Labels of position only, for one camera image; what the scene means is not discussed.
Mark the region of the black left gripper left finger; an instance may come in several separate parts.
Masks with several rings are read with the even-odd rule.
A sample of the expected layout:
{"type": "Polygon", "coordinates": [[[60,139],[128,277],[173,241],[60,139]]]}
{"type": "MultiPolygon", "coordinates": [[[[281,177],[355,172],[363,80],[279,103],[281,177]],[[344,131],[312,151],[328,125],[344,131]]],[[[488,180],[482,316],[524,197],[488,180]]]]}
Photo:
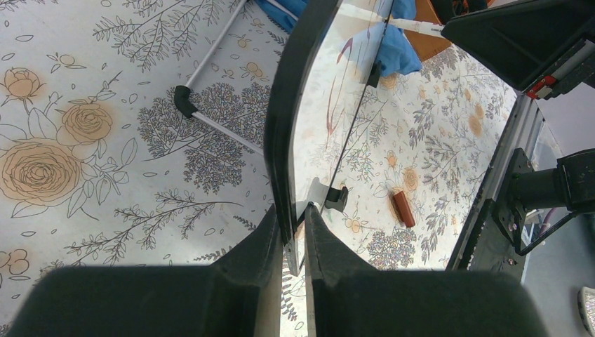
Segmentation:
{"type": "Polygon", "coordinates": [[[210,265],[63,267],[9,336],[278,336],[282,242],[275,210],[210,265]]]}

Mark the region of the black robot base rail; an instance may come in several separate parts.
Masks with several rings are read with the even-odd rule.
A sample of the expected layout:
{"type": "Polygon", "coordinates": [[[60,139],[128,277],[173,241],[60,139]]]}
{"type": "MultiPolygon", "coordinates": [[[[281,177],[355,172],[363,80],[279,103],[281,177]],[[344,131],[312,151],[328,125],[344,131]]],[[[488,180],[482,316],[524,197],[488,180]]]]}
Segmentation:
{"type": "Polygon", "coordinates": [[[544,119],[537,103],[525,95],[519,96],[511,110],[488,169],[481,179],[471,210],[464,222],[455,248],[447,264],[447,270],[504,272],[521,280],[526,257],[514,251],[511,229],[517,224],[511,211],[505,211],[505,231],[501,231],[493,218],[498,198],[506,195],[508,172],[512,165],[514,173],[534,169],[531,163],[537,137],[544,119]]]}

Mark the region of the white whiteboard marker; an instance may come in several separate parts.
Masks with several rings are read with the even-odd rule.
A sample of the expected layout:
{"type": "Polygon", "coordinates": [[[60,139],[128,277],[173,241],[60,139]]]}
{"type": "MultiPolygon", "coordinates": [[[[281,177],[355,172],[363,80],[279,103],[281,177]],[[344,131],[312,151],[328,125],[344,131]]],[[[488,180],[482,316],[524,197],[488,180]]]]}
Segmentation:
{"type": "Polygon", "coordinates": [[[417,32],[418,34],[423,34],[431,37],[443,38],[443,25],[440,24],[417,20],[407,20],[403,18],[391,19],[388,21],[388,23],[399,29],[417,32]]]}

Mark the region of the white whiteboard black frame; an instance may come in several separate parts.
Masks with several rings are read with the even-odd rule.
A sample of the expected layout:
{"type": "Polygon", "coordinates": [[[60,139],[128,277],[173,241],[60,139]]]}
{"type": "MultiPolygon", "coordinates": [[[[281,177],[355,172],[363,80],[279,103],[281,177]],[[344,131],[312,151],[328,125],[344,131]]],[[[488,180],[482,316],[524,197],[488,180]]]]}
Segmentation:
{"type": "Polygon", "coordinates": [[[174,103],[264,157],[292,274],[303,264],[297,231],[308,204],[329,207],[333,179],[364,93],[382,70],[377,54],[392,1],[261,1],[289,33],[269,94],[261,143],[215,121],[191,103],[193,74],[174,103]]]}

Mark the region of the red marker cap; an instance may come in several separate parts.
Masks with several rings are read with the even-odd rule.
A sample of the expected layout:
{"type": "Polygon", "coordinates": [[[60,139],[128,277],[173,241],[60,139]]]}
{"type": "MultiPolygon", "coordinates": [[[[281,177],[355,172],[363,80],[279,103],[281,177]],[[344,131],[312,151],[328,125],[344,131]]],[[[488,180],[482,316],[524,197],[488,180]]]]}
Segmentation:
{"type": "Polygon", "coordinates": [[[394,208],[399,215],[399,218],[407,228],[412,228],[416,225],[415,218],[410,209],[410,205],[404,191],[394,193],[392,195],[392,201],[394,208]]]}

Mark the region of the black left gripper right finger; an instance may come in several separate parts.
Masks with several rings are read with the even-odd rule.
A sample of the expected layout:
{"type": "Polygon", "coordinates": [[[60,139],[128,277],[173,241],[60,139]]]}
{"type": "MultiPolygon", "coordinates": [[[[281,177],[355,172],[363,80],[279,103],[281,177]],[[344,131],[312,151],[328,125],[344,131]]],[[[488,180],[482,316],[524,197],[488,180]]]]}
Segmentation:
{"type": "Polygon", "coordinates": [[[305,209],[310,336],[546,336],[528,292],[494,272],[378,270],[305,209]]]}

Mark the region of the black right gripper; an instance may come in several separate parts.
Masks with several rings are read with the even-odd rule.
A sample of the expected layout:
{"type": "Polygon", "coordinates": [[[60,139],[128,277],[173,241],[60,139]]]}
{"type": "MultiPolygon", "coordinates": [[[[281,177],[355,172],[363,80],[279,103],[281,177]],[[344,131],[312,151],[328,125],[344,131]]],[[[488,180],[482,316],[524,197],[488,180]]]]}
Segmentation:
{"type": "Polygon", "coordinates": [[[442,35],[533,100],[594,88],[593,1],[515,1],[454,17],[442,35]]]}

